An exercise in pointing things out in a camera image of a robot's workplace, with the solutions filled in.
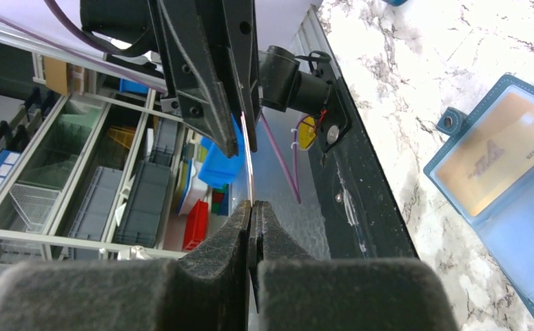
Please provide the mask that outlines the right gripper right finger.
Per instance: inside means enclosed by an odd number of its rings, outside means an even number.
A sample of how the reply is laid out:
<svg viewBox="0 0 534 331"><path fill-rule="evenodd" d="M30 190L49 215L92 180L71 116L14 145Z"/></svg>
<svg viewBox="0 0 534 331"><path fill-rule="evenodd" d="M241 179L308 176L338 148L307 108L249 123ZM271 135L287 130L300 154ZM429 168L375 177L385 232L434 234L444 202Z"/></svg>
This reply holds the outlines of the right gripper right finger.
<svg viewBox="0 0 534 331"><path fill-rule="evenodd" d="M415 258L317 260L255 202L260 330L457 330L436 273Z"/></svg>

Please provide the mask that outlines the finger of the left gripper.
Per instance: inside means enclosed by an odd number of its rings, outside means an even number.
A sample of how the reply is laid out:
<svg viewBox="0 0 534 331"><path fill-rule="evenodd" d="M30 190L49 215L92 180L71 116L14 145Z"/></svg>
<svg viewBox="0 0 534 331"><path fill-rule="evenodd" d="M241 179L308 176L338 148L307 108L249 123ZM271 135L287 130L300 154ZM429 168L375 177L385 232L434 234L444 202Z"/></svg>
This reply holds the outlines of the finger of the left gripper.
<svg viewBox="0 0 534 331"><path fill-rule="evenodd" d="M238 142L223 83L218 79L195 1L149 1L166 83L174 86L183 123L211 139L226 157Z"/></svg>
<svg viewBox="0 0 534 331"><path fill-rule="evenodd" d="M248 146L255 152L258 149L256 122L260 112L255 4L251 0L224 1L223 12L240 111L245 115Z"/></svg>

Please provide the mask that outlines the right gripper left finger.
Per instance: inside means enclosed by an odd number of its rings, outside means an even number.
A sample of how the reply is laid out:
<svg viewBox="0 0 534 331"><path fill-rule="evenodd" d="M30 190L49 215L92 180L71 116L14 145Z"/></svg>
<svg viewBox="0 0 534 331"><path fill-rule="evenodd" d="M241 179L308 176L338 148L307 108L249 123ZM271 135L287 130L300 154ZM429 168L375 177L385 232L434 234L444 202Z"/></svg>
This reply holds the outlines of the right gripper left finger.
<svg viewBox="0 0 534 331"><path fill-rule="evenodd" d="M19 263L0 330L246 330L251 203L180 259Z"/></svg>

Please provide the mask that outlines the gold credit card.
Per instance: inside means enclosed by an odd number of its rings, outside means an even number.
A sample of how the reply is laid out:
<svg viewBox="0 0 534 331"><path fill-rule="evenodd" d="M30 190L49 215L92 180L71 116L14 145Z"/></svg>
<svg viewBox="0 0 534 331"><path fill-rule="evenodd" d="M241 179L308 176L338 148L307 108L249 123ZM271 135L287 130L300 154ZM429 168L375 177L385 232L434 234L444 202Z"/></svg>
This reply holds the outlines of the gold credit card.
<svg viewBox="0 0 534 331"><path fill-rule="evenodd" d="M482 214L534 167L534 96L510 90L454 143L432 171L470 217Z"/></svg>
<svg viewBox="0 0 534 331"><path fill-rule="evenodd" d="M248 128L247 128L247 123L246 123L246 116L244 112L241 113L241 132L242 132L243 141L244 141L248 200L250 201L250 205L253 206L254 201L255 201L254 170L253 170L252 159L251 159L250 141L249 141L249 134L248 134Z"/></svg>

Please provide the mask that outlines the blue card holder wallet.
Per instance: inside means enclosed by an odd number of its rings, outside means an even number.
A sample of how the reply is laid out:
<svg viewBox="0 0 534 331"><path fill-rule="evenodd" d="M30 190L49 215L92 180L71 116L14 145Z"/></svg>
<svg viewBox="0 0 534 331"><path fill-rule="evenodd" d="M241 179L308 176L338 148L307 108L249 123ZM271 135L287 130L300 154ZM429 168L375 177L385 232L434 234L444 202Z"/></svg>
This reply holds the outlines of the blue card holder wallet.
<svg viewBox="0 0 534 331"><path fill-rule="evenodd" d="M448 139L425 175L534 318L534 86L504 74L471 112L449 107L435 126Z"/></svg>

